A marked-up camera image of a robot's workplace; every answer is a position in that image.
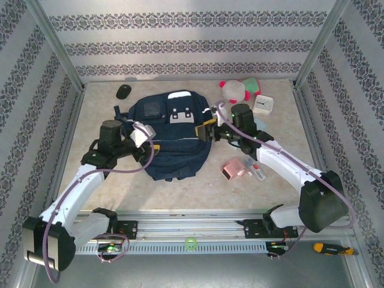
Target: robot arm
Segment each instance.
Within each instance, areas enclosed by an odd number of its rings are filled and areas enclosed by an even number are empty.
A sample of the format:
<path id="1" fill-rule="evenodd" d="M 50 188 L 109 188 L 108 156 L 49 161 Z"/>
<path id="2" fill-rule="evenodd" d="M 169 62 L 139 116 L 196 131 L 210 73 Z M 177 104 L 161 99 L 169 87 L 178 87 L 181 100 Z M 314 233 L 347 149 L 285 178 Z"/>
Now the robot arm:
<path id="1" fill-rule="evenodd" d="M 232 130 L 218 115 L 218 119 L 207 121 L 196 127 L 199 139 L 215 140 L 226 139 L 229 142 L 237 141 L 243 153 L 254 160 L 274 169 L 280 176 L 288 181 L 299 193 L 299 206 L 279 205 L 273 207 L 263 215 L 263 224 L 269 233 L 287 226 L 306 226 L 312 232 L 319 232 L 342 216 L 347 215 L 348 207 L 329 188 L 324 186 L 315 177 L 319 176 L 338 192 L 344 195 L 340 177 L 333 171 L 323 172 L 315 169 L 284 150 L 268 133 L 258 130 L 254 123 L 253 113 L 247 104 L 237 104 L 231 108 L 233 125 L 255 139 L 259 139 L 268 146 L 277 148 L 278 152 L 270 147 L 261 145 L 244 138 Z M 296 163 L 286 156 L 291 156 L 297 163 L 303 165 L 303 171 Z"/>
<path id="2" fill-rule="evenodd" d="M 151 138 L 155 136 L 150 126 L 136 123 L 145 130 Z M 140 130 L 134 129 L 130 136 L 122 129 L 119 121 L 104 121 L 100 128 L 100 138 L 95 140 L 89 151 L 83 156 L 81 166 L 76 176 L 64 192 L 42 212 L 38 218 L 29 217 L 23 225 L 24 257 L 26 260 L 43 265 L 43 233 L 49 218 L 55 212 L 48 237 L 49 266 L 57 271 L 63 271 L 71 263 L 76 248 L 103 233 L 116 233 L 117 214 L 113 211 L 97 208 L 86 220 L 74 223 L 79 211 L 90 195 L 104 182 L 107 172 L 95 172 L 82 181 L 80 177 L 97 169 L 112 169 L 117 160 L 132 155 L 136 161 L 149 158 L 150 147 L 144 143 L 147 138 Z M 75 183 L 61 203 L 64 194 Z"/>

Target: plush ear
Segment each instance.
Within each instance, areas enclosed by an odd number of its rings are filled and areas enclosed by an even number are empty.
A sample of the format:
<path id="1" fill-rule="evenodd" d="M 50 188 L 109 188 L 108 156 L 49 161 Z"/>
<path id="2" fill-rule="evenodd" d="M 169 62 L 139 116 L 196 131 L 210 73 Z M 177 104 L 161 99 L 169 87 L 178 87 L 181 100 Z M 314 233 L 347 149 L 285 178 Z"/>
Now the plush ear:
<path id="1" fill-rule="evenodd" d="M 250 99 L 251 99 L 251 94 L 250 94 L 249 91 L 246 91 L 246 92 L 245 92 L 245 100 L 246 100 L 246 101 L 249 101 Z"/>

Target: navy backpack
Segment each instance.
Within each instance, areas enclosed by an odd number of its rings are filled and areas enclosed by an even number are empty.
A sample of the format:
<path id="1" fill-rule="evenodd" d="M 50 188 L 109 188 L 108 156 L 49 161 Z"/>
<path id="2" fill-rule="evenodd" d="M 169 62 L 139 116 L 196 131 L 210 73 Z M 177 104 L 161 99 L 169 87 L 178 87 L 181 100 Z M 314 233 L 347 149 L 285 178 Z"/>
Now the navy backpack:
<path id="1" fill-rule="evenodd" d="M 199 140 L 194 128 L 212 119 L 205 97 L 194 91 L 167 92 L 140 99 L 128 113 L 120 113 L 118 106 L 115 111 L 124 125 L 139 121 L 155 130 L 160 151 L 145 169 L 154 180 L 193 177 L 203 166 L 211 142 Z"/>

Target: beige floor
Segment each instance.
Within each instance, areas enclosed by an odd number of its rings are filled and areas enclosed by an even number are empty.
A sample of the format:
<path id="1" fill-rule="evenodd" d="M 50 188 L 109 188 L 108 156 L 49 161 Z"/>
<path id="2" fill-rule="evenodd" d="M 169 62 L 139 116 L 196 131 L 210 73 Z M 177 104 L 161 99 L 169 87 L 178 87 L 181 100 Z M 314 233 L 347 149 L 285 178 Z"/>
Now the beige floor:
<path id="1" fill-rule="evenodd" d="M 132 87 L 126 100 L 118 100 L 116 91 L 122 82 L 90 83 L 71 145 L 60 193 L 76 174 L 80 159 L 91 142 L 98 138 L 101 123 L 113 119 L 113 106 L 128 111 L 138 99 L 148 95 L 187 89 L 207 98 L 211 105 L 221 98 L 218 81 L 124 82 Z M 262 94 L 273 97 L 269 116 L 255 115 L 267 125 L 268 133 L 289 152 L 313 165 L 289 81 L 261 80 Z M 254 97 L 249 101 L 252 107 Z M 228 181 L 220 167 L 232 157 L 247 156 L 225 141 L 212 144 L 211 153 L 196 177 L 181 181 L 153 181 L 145 172 L 134 175 L 110 174 L 89 198 L 84 210 L 97 207 L 117 211 L 138 209 L 266 209 L 281 203 L 298 203 L 298 193 L 278 174 L 261 165 L 267 180 L 258 182 L 249 175 Z M 132 157 L 119 160 L 117 169 L 136 169 Z"/>

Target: green ring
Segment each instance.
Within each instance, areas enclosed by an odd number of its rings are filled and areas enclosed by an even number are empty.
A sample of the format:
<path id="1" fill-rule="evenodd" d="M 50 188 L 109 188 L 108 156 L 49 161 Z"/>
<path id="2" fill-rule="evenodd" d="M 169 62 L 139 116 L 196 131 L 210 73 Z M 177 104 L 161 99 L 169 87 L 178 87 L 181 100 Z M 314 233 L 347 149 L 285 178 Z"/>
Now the green ring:
<path id="1" fill-rule="evenodd" d="M 194 251 L 197 248 L 197 241 L 194 238 L 187 238 L 185 240 L 185 249 L 187 251 Z"/>

